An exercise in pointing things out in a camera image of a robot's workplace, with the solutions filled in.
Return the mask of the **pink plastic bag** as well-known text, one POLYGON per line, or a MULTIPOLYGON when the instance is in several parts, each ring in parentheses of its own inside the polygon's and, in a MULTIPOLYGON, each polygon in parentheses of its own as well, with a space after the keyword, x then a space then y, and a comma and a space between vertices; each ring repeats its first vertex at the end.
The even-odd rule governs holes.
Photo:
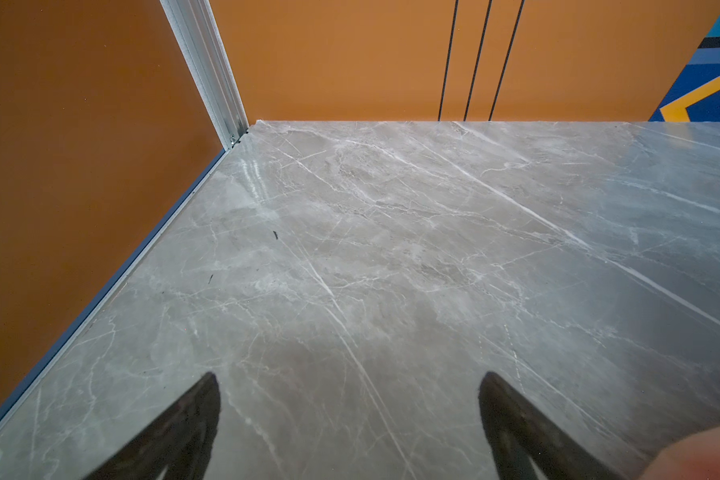
POLYGON ((720 479, 720 426, 667 446, 640 479, 720 479))

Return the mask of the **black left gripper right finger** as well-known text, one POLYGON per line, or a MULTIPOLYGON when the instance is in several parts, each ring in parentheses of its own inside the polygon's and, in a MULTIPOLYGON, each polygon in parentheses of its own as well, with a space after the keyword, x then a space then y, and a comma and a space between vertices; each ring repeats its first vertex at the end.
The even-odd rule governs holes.
POLYGON ((501 479, 617 479, 499 374, 478 390, 482 428, 501 479))

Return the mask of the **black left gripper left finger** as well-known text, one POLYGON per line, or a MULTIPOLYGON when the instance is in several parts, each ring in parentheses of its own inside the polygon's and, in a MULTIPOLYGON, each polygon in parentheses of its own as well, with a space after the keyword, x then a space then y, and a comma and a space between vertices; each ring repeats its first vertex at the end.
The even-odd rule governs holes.
POLYGON ((221 394, 206 372, 89 479, 202 479, 218 432, 221 394))

